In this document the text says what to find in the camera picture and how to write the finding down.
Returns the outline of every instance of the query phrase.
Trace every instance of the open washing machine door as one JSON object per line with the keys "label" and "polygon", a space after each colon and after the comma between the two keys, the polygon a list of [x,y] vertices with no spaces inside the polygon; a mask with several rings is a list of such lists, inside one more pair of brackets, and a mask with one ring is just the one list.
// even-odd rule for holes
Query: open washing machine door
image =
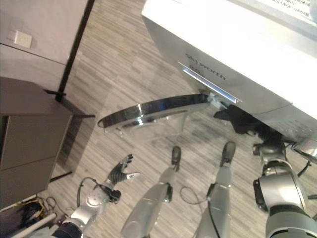
{"label": "open washing machine door", "polygon": [[188,114],[208,106],[209,96],[182,95],[137,104],[102,118],[98,126],[106,132],[147,141],[179,135]]}

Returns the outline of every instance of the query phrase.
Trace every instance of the chrome trim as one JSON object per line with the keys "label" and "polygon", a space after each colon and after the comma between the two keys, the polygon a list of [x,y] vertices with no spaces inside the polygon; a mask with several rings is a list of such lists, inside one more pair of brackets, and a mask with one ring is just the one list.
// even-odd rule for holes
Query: chrome trim
{"label": "chrome trim", "polygon": [[225,97],[226,99],[228,99],[229,101],[237,104],[238,103],[238,99],[234,96],[232,96],[230,93],[224,91],[222,88],[218,87],[217,85],[215,85],[214,83],[210,82],[208,79],[200,76],[199,74],[197,74],[196,72],[192,71],[191,69],[189,69],[188,67],[186,67],[185,65],[183,65],[181,62],[178,62],[181,66],[183,66],[183,72],[186,73],[187,75],[191,76],[193,79],[197,80],[198,82],[202,83],[203,85],[207,86],[208,88],[210,88],[211,90],[215,91],[216,93],[220,94],[221,96]]}
{"label": "chrome trim", "polygon": [[182,95],[171,98],[159,99],[151,102],[137,104],[135,106],[120,110],[99,120],[98,126],[107,130],[116,129],[121,126],[140,125],[155,119],[173,115],[176,113],[202,110],[208,106],[208,95],[193,94]]}

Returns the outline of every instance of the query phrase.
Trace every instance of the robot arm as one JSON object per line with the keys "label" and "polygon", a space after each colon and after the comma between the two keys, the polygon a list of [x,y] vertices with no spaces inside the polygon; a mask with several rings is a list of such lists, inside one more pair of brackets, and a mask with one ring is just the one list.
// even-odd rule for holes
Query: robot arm
{"label": "robot arm", "polygon": [[307,195],[285,157],[281,141],[255,145],[262,162],[262,176],[254,181],[258,207],[268,211],[267,238],[317,238],[317,223],[305,213]]}
{"label": "robot arm", "polygon": [[117,203],[121,193],[114,186],[126,179],[132,179],[139,173],[125,174],[123,170],[132,162],[132,155],[125,157],[110,172],[103,184],[97,185],[81,204],[53,233],[52,238],[80,238],[84,231],[102,213],[108,202]]}

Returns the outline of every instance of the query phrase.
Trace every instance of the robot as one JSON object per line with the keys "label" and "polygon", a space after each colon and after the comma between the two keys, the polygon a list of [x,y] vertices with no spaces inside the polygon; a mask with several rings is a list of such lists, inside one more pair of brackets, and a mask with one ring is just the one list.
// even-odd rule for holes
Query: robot
{"label": "robot", "polygon": [[[298,175],[292,170],[285,155],[282,135],[271,130],[260,134],[263,143],[253,147],[254,155],[261,159],[262,176],[254,181],[258,207],[269,213],[266,238],[317,238],[317,223],[305,213],[307,195]],[[225,144],[215,183],[207,192],[208,207],[202,215],[193,238],[228,238],[230,236],[230,164],[235,153],[234,142]],[[180,168],[181,150],[172,150],[171,167],[161,175],[159,182],[150,188],[137,203],[121,235],[124,238],[150,238],[150,231],[159,216],[164,202],[172,200],[172,181]],[[117,203],[121,193],[114,186],[139,173],[123,171],[132,162],[132,155],[125,157],[108,175],[105,182],[96,186],[52,238],[80,238],[108,202]]]}

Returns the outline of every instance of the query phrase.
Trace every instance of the cabinet drawer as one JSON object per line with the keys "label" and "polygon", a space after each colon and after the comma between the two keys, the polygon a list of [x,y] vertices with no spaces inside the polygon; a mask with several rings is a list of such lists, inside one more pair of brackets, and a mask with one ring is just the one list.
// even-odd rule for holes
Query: cabinet drawer
{"label": "cabinet drawer", "polygon": [[55,157],[1,171],[0,207],[7,207],[45,190],[54,162]]}
{"label": "cabinet drawer", "polygon": [[69,116],[9,116],[1,170],[55,157]]}

